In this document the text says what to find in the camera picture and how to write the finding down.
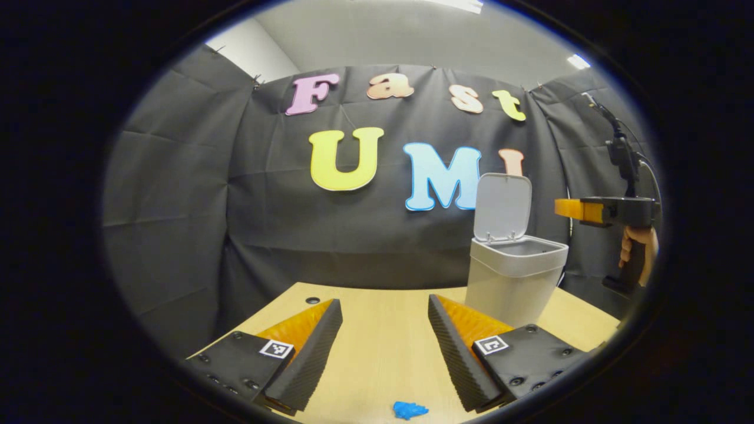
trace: open lid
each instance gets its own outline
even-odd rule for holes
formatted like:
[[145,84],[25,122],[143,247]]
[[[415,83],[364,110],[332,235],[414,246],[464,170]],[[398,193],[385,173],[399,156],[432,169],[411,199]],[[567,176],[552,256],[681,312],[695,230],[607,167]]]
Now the open lid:
[[479,241],[523,237],[532,209],[532,182],[508,174],[484,174],[477,184],[474,237]]

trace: screw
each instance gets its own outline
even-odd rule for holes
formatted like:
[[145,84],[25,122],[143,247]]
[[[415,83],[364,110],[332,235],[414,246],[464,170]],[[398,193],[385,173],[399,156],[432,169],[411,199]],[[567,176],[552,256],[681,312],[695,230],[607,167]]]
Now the screw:
[[244,380],[244,385],[245,385],[246,387],[248,387],[249,389],[252,389],[252,390],[259,390],[259,385],[258,385],[258,384],[256,384],[255,382],[251,381],[250,379],[245,379],[245,380]]

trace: black backdrop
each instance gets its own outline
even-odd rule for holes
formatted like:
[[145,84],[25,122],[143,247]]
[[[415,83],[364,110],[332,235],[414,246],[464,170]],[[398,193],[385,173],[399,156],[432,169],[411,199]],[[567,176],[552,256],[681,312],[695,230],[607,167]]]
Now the black backdrop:
[[[368,98],[369,80],[389,72],[406,75],[414,94]],[[328,73],[341,81],[316,111],[284,114],[294,79]],[[451,84],[472,87],[484,112],[453,106]],[[574,197],[625,190],[601,147],[610,127],[579,93],[596,91],[641,134],[630,104],[591,71],[532,92],[405,65],[323,69],[256,91],[252,86],[248,75],[203,46],[159,80],[112,152],[103,225],[115,279],[146,328],[178,356],[238,325],[296,281],[391,289],[465,285],[474,211],[439,202],[429,211],[408,211],[406,143],[431,144],[446,166],[458,147],[474,147],[482,153],[480,174],[505,172],[499,149],[521,151],[533,186],[527,233],[568,244],[569,221],[553,213],[553,200],[567,196],[566,177]],[[490,94],[496,90],[521,100],[525,121],[502,111]],[[364,127],[385,131],[371,183],[353,192],[314,184],[309,136],[343,131],[336,164],[347,172],[359,155],[351,133]],[[619,318],[627,303],[599,281],[618,270],[620,236],[620,229],[575,225],[562,282]]]

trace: table surface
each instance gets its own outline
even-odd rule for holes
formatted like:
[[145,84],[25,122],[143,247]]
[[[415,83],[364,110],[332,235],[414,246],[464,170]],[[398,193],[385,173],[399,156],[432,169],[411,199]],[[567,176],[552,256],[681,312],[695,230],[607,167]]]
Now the table surface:
[[[392,410],[395,401],[405,401],[429,409],[411,422],[464,422],[484,413],[461,406],[427,316],[430,294],[463,303],[466,287],[367,290],[296,283],[233,331],[258,333],[311,307],[309,297],[340,299],[343,324],[319,385],[295,420],[405,422]],[[557,288],[537,324],[589,351],[615,332],[619,320]]]

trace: light blue letter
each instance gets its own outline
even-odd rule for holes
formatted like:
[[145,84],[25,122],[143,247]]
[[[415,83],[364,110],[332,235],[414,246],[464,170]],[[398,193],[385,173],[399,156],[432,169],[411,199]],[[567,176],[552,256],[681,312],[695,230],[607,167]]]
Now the light blue letter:
[[429,197],[430,184],[443,207],[450,206],[455,187],[459,185],[461,193],[455,200],[455,206],[459,209],[476,207],[479,159],[482,157],[479,150],[457,148],[448,167],[445,167],[434,147],[427,143],[408,143],[403,151],[411,158],[413,168],[411,197],[406,200],[409,210],[430,210],[434,207],[434,200]]

